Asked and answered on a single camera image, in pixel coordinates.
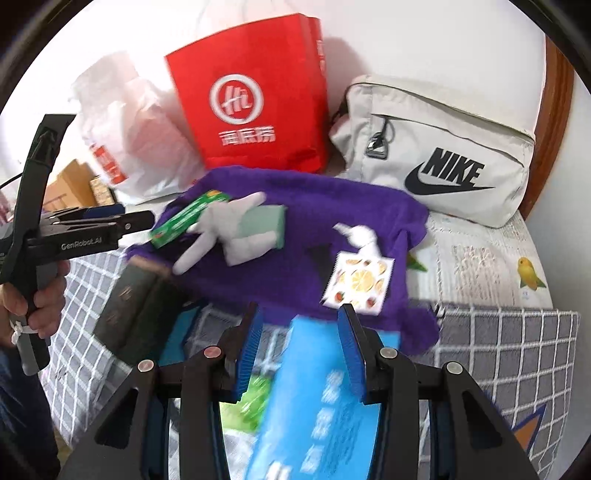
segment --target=purple towel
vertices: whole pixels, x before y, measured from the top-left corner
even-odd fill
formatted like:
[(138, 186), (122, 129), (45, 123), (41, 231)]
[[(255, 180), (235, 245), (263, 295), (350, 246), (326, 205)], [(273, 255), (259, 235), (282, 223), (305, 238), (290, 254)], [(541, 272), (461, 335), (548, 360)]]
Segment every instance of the purple towel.
[[(433, 312), (410, 308), (406, 287), (406, 258), (426, 234), (428, 210), (400, 190), (349, 180), (293, 171), (242, 167), (217, 168), (170, 203), (160, 217), (161, 225), (208, 190), (221, 190), (233, 198), (254, 192), (267, 194), (266, 204), (285, 205), (285, 246), (262, 257), (228, 267), (216, 246), (193, 268), (179, 276), (180, 284), (196, 295), (238, 305), (255, 301), (268, 312), (267, 321), (285, 324), (295, 314), (336, 320), (336, 311), (320, 304), (327, 278), (318, 272), (310, 249), (325, 246), (332, 264), (339, 251), (356, 252), (333, 229), (336, 223), (367, 225), (375, 230), (382, 255), (395, 259), (389, 294), (379, 316), (360, 316), (361, 322), (379, 330), (401, 333), (407, 354), (425, 351), (437, 342), (439, 327)], [(151, 244), (134, 245), (128, 257), (141, 255), (172, 265), (195, 240), (183, 235), (160, 249)]]

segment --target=gray checkered cloth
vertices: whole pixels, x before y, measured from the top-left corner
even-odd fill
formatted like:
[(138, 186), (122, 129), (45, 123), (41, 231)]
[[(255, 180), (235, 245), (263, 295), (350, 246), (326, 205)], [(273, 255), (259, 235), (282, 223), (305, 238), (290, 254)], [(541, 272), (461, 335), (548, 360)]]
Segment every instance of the gray checkered cloth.
[[(96, 413), (109, 400), (131, 367), (92, 336), (92, 330), (119, 273), (124, 267), (121, 251), (78, 258), (72, 262), (66, 292), (67, 305), (60, 330), (53, 338), (51, 363), (41, 374), (51, 414), (65, 441), (75, 445)], [(186, 345), (192, 355), (216, 343), (222, 332), (237, 324), (232, 316), (209, 305), (200, 314)], [(579, 315), (558, 310), (486, 309), (446, 306), (441, 338), (425, 355), (413, 360), (440, 367), (447, 361), (467, 366), (512, 426), (546, 404), (531, 460), (545, 479), (562, 437), (570, 402), (575, 342)], [(273, 375), (281, 364), (287, 330), (264, 327), (255, 361), (255, 373)], [(171, 415), (170, 478), (178, 478), (179, 407)], [(421, 402), (420, 479), (427, 479), (430, 436), (427, 402)], [(244, 446), (226, 435), (226, 449), (233, 472), (248, 463)]]

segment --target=nike logo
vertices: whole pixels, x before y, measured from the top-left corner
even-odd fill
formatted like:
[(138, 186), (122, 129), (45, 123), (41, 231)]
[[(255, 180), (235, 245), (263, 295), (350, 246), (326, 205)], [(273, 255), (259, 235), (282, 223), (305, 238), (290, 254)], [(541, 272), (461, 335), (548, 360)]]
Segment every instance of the nike logo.
[[(455, 184), (425, 183), (418, 177), (421, 168), (424, 174), (430, 174), (432, 177), (454, 182)], [(404, 186), (410, 193), (415, 195), (438, 195), (442, 193), (488, 190), (493, 187), (476, 187), (472, 183), (472, 180), (480, 175), (480, 171), (483, 168), (484, 165), (482, 163), (475, 162), (450, 151), (444, 152), (442, 148), (436, 148), (428, 162), (421, 163), (408, 174), (404, 180)]]

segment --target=yellow bird print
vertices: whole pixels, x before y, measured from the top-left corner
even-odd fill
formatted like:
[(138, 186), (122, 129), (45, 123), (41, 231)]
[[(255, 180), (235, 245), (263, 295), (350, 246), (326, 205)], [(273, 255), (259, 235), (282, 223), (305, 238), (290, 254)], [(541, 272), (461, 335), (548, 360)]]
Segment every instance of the yellow bird print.
[(534, 266), (529, 258), (521, 257), (517, 261), (517, 273), (519, 274), (519, 277), (521, 277), (520, 288), (523, 288), (526, 285), (533, 291), (536, 291), (538, 287), (547, 288), (545, 283), (538, 278), (538, 275), (536, 275)]

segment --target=wooden bed frame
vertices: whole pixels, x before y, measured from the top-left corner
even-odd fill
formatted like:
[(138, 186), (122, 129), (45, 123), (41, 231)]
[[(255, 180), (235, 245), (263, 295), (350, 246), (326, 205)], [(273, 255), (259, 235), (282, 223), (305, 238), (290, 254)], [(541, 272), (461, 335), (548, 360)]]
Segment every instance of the wooden bed frame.
[(534, 156), (530, 180), (519, 206), (523, 218), (527, 218), (542, 193), (560, 151), (570, 115), (573, 85), (573, 66), (546, 37), (546, 80), (535, 127)]

